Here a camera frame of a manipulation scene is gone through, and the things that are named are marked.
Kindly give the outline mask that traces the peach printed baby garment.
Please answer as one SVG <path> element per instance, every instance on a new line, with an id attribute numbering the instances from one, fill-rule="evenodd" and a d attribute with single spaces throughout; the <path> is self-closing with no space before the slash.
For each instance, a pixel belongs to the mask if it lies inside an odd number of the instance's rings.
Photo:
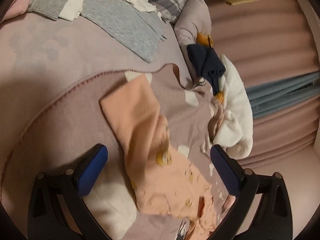
<path id="1" fill-rule="evenodd" d="M 210 86 L 185 89 L 172 73 L 116 73 L 106 83 L 100 105 L 138 211 L 186 220 L 186 239 L 207 239 L 227 195 L 209 158 L 221 108 Z"/>

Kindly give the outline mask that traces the blue grey folded fabric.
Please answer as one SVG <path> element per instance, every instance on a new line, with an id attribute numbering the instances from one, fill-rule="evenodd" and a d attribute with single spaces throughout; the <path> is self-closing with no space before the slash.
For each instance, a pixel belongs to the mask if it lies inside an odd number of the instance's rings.
<path id="1" fill-rule="evenodd" d="M 246 89 L 253 119 L 284 110 L 319 95 L 319 72 Z"/>

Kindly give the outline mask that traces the navy blue small garment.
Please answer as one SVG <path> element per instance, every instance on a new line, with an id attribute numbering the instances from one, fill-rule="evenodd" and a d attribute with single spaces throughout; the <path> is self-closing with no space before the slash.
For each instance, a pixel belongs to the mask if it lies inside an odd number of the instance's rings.
<path id="1" fill-rule="evenodd" d="M 213 95 L 218 94 L 218 80 L 223 76 L 226 69 L 215 50 L 200 44 L 190 44 L 187 46 L 187 53 L 197 76 L 203 77 L 210 83 Z"/>

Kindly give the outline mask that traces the white fluffy plush garment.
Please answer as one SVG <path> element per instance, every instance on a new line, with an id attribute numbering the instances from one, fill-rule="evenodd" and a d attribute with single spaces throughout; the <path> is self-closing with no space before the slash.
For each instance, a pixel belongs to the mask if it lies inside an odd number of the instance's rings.
<path id="1" fill-rule="evenodd" d="M 244 83 L 234 64 L 221 55 L 226 71 L 219 79 L 223 93 L 223 119 L 212 140 L 236 160 L 249 156 L 253 147 L 253 113 Z"/>

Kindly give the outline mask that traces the grey knit garment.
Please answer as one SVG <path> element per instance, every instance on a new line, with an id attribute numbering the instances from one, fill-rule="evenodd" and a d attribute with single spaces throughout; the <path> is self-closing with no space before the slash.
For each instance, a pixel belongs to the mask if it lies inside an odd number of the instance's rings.
<path id="1" fill-rule="evenodd" d="M 30 0 L 28 11 L 55 21 L 66 2 Z M 96 24 L 147 63 L 153 61 L 159 42 L 165 40 L 162 17 L 154 12 L 139 12 L 120 0 L 85 0 L 80 16 Z"/>

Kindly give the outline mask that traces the mauve deer print duvet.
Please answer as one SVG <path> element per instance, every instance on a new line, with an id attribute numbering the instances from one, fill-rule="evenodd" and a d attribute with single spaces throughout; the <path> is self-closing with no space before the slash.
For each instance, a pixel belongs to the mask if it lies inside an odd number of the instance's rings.
<path id="1" fill-rule="evenodd" d="M 209 159 L 209 139 L 214 134 L 220 103 L 208 81 L 183 88 L 177 67 L 168 65 L 155 73 L 102 73 L 61 96 L 36 117 L 8 155 L 2 176 L 2 204 L 22 232 L 27 232 L 31 190 L 40 172 L 58 174 L 76 165 L 86 151 L 101 143 L 108 161 L 84 202 L 113 239 L 174 239 L 185 232 L 187 217 L 146 215 L 136 207 L 135 194 L 125 171 L 119 141 L 100 107 L 101 100 L 134 79 L 146 79 L 169 123 L 172 147 L 189 160 L 210 183 L 215 229 L 225 216 L 221 208 L 227 191 Z"/>

